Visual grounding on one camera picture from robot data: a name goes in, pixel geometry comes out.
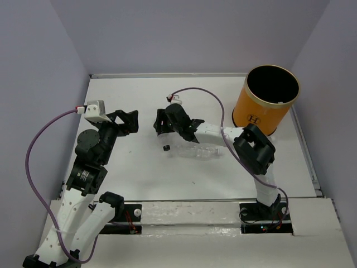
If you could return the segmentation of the blue label black cap bottle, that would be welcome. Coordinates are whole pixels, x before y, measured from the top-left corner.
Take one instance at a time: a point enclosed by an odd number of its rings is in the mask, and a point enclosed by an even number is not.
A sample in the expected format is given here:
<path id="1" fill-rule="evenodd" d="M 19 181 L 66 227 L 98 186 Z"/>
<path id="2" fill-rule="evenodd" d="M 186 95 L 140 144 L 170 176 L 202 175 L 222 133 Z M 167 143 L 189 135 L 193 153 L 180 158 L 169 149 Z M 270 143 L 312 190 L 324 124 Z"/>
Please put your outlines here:
<path id="1" fill-rule="evenodd" d="M 170 133 L 161 133 L 157 135 L 160 145 L 164 152 L 170 151 L 172 140 L 173 140 L 173 132 Z"/>

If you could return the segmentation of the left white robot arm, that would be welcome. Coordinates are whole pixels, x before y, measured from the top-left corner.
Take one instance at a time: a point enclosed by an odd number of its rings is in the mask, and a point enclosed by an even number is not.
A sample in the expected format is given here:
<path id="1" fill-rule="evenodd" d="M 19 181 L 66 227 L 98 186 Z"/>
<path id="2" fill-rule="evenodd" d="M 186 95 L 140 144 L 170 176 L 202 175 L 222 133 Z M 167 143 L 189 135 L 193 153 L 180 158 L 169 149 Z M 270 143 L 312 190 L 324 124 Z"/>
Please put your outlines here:
<path id="1" fill-rule="evenodd" d="M 121 217 L 125 217 L 125 228 L 130 234 L 139 232 L 124 208 L 122 196 L 105 192 L 97 204 L 93 203 L 107 174 L 105 165 L 117 138 L 138 132 L 138 111 L 116 110 L 106 114 L 87 105 L 77 107 L 74 112 L 84 114 L 93 128 L 77 137 L 76 158 L 62 193 L 58 214 L 53 213 L 34 186 L 29 170 L 31 152 L 26 153 L 28 182 L 46 208 L 52 227 L 37 251 L 25 257 L 23 267 L 80 267 L 89 262 L 83 256 L 88 247 L 95 247 L 101 230 L 108 223 L 119 225 Z"/>

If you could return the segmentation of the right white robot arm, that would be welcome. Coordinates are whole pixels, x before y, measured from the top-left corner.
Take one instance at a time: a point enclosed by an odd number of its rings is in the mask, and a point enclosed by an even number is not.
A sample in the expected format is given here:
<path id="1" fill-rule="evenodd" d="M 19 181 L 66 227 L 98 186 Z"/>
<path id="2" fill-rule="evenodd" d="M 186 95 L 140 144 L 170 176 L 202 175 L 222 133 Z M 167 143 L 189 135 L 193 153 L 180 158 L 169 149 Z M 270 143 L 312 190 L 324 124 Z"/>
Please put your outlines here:
<path id="1" fill-rule="evenodd" d="M 177 133 L 187 142 L 222 146 L 229 149 L 239 163 L 253 175 L 257 191 L 257 213 L 269 219 L 277 213 L 281 200 L 273 175 L 276 148 L 256 125 L 245 127 L 223 127 L 191 119 L 182 105 L 170 104 L 158 109 L 153 124 L 158 137 Z"/>

